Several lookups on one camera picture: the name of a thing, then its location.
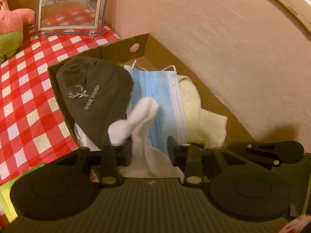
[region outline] red object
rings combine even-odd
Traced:
[[[34,32],[34,26],[24,30],[24,47],[0,68],[0,185],[77,148],[56,103],[47,67],[119,39],[108,26],[94,39],[42,39]]]
[[[8,225],[9,225],[9,221],[7,220],[6,215],[0,215],[0,227],[1,227],[1,229],[4,229]]]
[[[276,233],[300,233],[305,229],[306,226],[308,226],[310,222],[311,222],[310,215],[301,215],[297,217],[295,220],[289,222],[282,229],[276,231]]]

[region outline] ribbed black surface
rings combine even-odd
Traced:
[[[233,219],[215,209],[203,191],[178,179],[126,179],[120,187],[101,190],[75,216],[53,222],[20,216],[4,233],[275,233],[286,223]]]

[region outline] white fabric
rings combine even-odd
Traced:
[[[139,111],[135,111],[136,107],[147,110],[143,119]],[[128,178],[180,178],[183,181],[183,172],[172,166],[171,160],[163,152],[152,147],[146,136],[159,105],[153,98],[144,97],[138,101],[136,107],[129,116],[129,119],[138,124],[132,132],[132,162],[130,166],[120,168],[120,173]],[[118,134],[117,132],[108,134],[110,139],[117,140],[110,136]]]
[[[134,128],[148,117],[149,97],[141,99],[138,103],[126,120],[118,120],[109,126],[108,135],[112,145],[124,144],[125,140],[131,136]]]
[[[178,75],[189,142],[203,140],[208,148],[221,147],[226,138],[227,117],[201,109],[201,99],[189,77]]]

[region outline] clear acrylic frame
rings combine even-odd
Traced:
[[[36,1],[36,35],[103,33],[107,0]]]

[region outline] metal screw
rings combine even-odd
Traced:
[[[103,177],[102,179],[101,179],[101,181],[102,181],[102,183],[104,183],[104,184],[114,184],[114,183],[116,183],[117,182],[117,179],[115,178],[115,177],[113,177],[113,176],[106,176],[106,177]]]
[[[198,176],[190,176],[187,178],[187,182],[190,184],[200,184],[202,182],[202,178]]]

